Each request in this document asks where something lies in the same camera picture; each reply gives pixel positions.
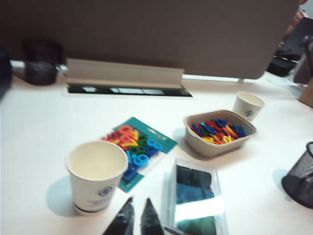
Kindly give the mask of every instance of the cup logo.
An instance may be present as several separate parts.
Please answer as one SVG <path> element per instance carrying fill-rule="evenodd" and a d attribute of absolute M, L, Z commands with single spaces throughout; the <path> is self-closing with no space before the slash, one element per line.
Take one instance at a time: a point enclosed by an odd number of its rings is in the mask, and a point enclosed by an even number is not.
<path fill-rule="evenodd" d="M 113 186 L 108 186 L 99 191 L 99 196 L 105 197 L 113 190 Z"/>
<path fill-rule="evenodd" d="M 248 117 L 248 116 L 251 116 L 253 114 L 253 111 L 252 110 L 247 110 L 245 112 L 245 115 Z"/>

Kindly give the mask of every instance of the black mug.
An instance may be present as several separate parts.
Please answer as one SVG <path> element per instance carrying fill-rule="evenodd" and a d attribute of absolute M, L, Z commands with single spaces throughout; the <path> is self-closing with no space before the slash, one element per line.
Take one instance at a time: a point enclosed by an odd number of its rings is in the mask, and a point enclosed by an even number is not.
<path fill-rule="evenodd" d="M 46 39 L 25 39 L 22 42 L 25 81 L 33 85 L 50 85 L 56 81 L 63 48 Z"/>

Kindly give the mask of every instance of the plastic packaging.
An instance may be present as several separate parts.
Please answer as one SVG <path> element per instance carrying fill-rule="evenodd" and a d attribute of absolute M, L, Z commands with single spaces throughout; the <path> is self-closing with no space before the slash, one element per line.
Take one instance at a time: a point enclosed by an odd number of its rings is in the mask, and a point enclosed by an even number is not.
<path fill-rule="evenodd" d="M 189 235 L 228 234 L 215 167 L 176 159 L 170 194 L 170 226 Z"/>
<path fill-rule="evenodd" d="M 134 117 L 101 139 L 119 145 L 128 157 L 128 168 L 119 183 L 124 192 L 130 191 L 177 144 Z"/>

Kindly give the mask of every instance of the colorful foam numbers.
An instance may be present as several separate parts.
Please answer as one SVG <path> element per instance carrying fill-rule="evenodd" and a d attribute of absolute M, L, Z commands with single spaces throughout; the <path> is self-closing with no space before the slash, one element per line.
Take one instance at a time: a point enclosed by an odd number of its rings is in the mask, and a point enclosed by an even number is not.
<path fill-rule="evenodd" d="M 132 163 L 128 163 L 128 168 L 123 174 L 123 179 L 129 183 L 137 174 L 138 169 L 139 169 L 138 166 L 136 166 Z"/>
<path fill-rule="evenodd" d="M 210 143 L 214 143 L 214 139 L 212 137 L 205 136 L 205 137 L 202 137 L 202 139 L 204 139 L 205 141 L 208 141 Z"/>
<path fill-rule="evenodd" d="M 103 141 L 110 141 L 119 145 L 128 158 L 128 168 L 123 174 L 123 179 L 130 182 L 138 170 L 148 164 L 149 158 L 160 151 L 163 146 L 149 139 L 147 135 L 132 128 L 130 125 L 122 125 L 117 131 L 107 134 L 101 138 Z"/>
<path fill-rule="evenodd" d="M 136 158 L 133 159 L 133 163 L 138 167 L 145 166 L 149 161 L 149 157 L 145 154 L 139 154 Z"/>
<path fill-rule="evenodd" d="M 199 125 L 203 126 L 205 128 L 205 130 L 208 131 L 208 133 L 212 133 L 212 134 L 217 133 L 217 131 L 213 127 L 205 125 L 204 122 L 199 122 Z"/>
<path fill-rule="evenodd" d="M 146 155 L 148 157 L 155 155 L 159 151 L 158 149 L 156 149 L 152 146 L 145 146 L 145 149 L 146 149 Z"/>
<path fill-rule="evenodd" d="M 163 147 L 162 144 L 157 143 L 157 142 L 153 141 L 152 139 L 147 140 L 147 145 L 149 145 L 153 148 L 156 148 L 158 150 L 162 149 L 162 147 Z"/>
<path fill-rule="evenodd" d="M 223 118 L 201 121 L 198 124 L 192 123 L 190 128 L 203 140 L 213 144 L 230 143 L 246 136 L 242 126 L 232 125 Z"/>
<path fill-rule="evenodd" d="M 132 154 L 143 154 L 146 153 L 146 149 L 144 146 L 139 145 L 139 146 L 130 146 L 129 150 Z"/>
<path fill-rule="evenodd" d="M 245 130 L 242 126 L 234 125 L 234 127 L 235 127 L 236 133 L 239 137 L 245 137 L 246 136 Z"/>
<path fill-rule="evenodd" d="M 202 136 L 201 130 L 199 129 L 199 127 L 195 123 L 192 123 L 191 126 L 192 126 L 194 132 L 196 132 L 199 136 Z"/>

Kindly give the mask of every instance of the black triangular object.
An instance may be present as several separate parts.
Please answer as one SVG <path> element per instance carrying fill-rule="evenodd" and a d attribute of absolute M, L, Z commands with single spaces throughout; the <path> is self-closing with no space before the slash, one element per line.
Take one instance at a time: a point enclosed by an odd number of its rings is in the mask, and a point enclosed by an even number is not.
<path fill-rule="evenodd" d="M 164 235 L 157 212 L 149 198 L 141 216 L 141 235 Z"/>
<path fill-rule="evenodd" d="M 134 204 L 129 198 L 103 235 L 133 235 Z"/>

